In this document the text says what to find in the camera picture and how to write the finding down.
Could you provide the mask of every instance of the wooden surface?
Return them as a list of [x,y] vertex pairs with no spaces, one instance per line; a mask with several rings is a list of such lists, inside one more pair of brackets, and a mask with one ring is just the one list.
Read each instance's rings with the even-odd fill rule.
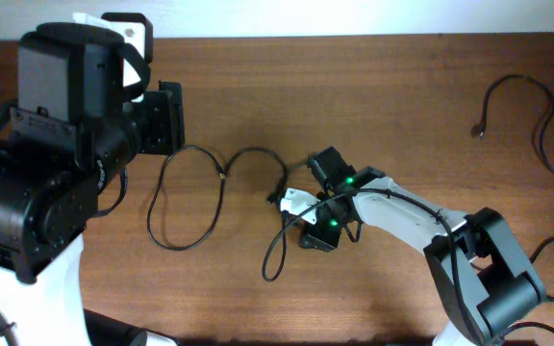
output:
[[[530,138],[544,95],[509,82],[493,95],[484,141],[478,121],[490,82],[513,72],[554,91],[554,35],[170,39],[155,42],[153,82],[184,86],[188,143],[229,158],[246,146],[288,162],[336,146],[357,169],[372,165],[452,209],[499,210],[527,253],[554,235],[554,176]],[[0,102],[16,94],[16,46],[0,42]],[[547,152],[554,162],[554,120]],[[367,228],[330,254],[297,248],[289,235],[279,280],[261,277],[279,217],[264,202],[279,177],[261,154],[240,159],[214,234],[184,253],[151,243],[145,219],[162,158],[129,165],[129,192],[112,216],[85,232],[85,307],[180,337],[219,340],[389,341],[432,337],[447,322],[422,256]],[[304,170],[291,186],[317,191]],[[198,153],[173,162],[154,227],[171,242],[209,225],[218,178]],[[107,206],[117,183],[102,195]],[[279,254],[274,256],[277,262]],[[554,293],[554,247],[536,263]],[[527,320],[554,326],[554,305]],[[515,336],[554,344],[544,332]]]

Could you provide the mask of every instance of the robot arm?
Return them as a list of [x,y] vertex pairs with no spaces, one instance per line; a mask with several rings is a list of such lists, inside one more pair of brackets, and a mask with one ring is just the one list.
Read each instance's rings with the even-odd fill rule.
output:
[[[382,171],[367,167],[356,172],[333,147],[311,157],[308,167],[324,189],[317,202],[329,199],[329,191],[335,195],[347,192],[348,196],[322,204],[305,215],[301,247],[331,251],[339,244],[341,230],[350,222],[359,222],[381,228],[419,251],[427,259],[451,321],[440,335],[443,339],[436,339],[435,345],[491,345],[510,325],[545,301],[540,277],[498,212],[484,208],[467,214],[442,208],[397,185]],[[390,193],[356,193],[370,188],[389,190],[405,198],[395,198]],[[303,193],[289,189],[282,210],[296,213],[301,204],[310,205],[311,194],[305,203],[292,200]],[[454,236],[463,305],[458,302],[452,276],[450,237],[438,217]],[[470,261],[487,256],[491,256],[492,264],[476,273]],[[462,337],[454,336],[455,327]]]
[[185,141],[181,86],[146,90],[150,21],[83,20],[100,25],[47,23],[23,36],[18,100],[0,106],[0,130],[12,123],[0,140],[0,336],[14,345],[175,345],[83,309],[82,232],[98,195],[137,154],[168,156]]

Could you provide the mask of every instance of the wooden table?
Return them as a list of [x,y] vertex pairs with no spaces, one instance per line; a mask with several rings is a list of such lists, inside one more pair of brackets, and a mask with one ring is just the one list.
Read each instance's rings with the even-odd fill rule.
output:
[[[0,102],[16,95],[16,44],[0,42]],[[184,86],[188,143],[229,158],[246,146],[299,161],[330,145],[357,169],[371,165],[452,209],[499,210],[527,253],[554,235],[554,176],[531,134],[544,94],[512,81],[492,97],[483,141],[478,121],[488,85],[526,73],[554,92],[554,34],[168,39],[155,42],[152,87]],[[554,163],[554,120],[547,152]],[[125,201],[84,233],[85,307],[180,337],[218,340],[390,341],[432,337],[447,322],[426,262],[393,236],[367,228],[359,244],[289,253],[279,280],[261,277],[279,216],[264,199],[279,167],[262,154],[237,162],[221,218],[201,246],[172,253],[146,233],[146,212],[163,158],[129,165]],[[190,242],[213,217],[219,180],[198,153],[167,171],[154,227]],[[291,186],[317,191],[301,170]],[[118,193],[117,183],[101,206]],[[279,254],[274,256],[272,269]],[[554,293],[554,246],[536,263]],[[527,320],[554,326],[554,304]],[[536,330],[515,336],[554,344]]]

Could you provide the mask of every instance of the white bracket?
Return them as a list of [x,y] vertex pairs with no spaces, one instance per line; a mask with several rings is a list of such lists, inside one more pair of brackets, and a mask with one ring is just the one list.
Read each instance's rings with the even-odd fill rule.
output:
[[448,322],[443,331],[433,339],[433,346],[475,346],[464,337],[457,327]]
[[[141,23],[131,22],[110,22],[86,13],[75,12],[73,14],[74,22],[78,24],[88,24],[104,29],[110,29],[123,36],[125,43],[132,44],[140,55],[144,58],[144,33],[146,28]],[[136,73],[136,70],[128,63],[123,65],[123,86],[129,86],[140,81],[140,76]],[[143,96],[139,96],[134,99],[134,102],[142,101]]]
[[[319,200],[315,198],[313,194],[289,187],[286,191],[286,195],[284,195],[279,203],[279,209],[281,211],[287,211],[292,215],[298,215],[317,203],[319,203]],[[311,210],[305,213],[302,218],[314,225],[315,222],[317,222],[317,211]]]
[[[35,284],[23,284],[12,270],[0,267],[0,311],[14,322],[19,346],[90,345],[78,281],[82,252],[83,236],[78,235]],[[7,344],[0,337],[0,346]]]

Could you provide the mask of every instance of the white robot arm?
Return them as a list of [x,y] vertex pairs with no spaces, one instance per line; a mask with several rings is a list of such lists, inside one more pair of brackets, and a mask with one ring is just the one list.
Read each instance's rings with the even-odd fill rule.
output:
[[[434,345],[491,345],[546,300],[540,277],[498,212],[440,207],[382,171],[356,172],[333,147],[310,157],[307,165],[324,192],[315,198],[289,188],[281,201],[281,210],[304,213],[300,246],[331,251],[351,222],[359,222],[359,230],[363,223],[378,227],[412,246],[427,259],[451,320]],[[476,273],[470,262],[487,256],[492,264]]]

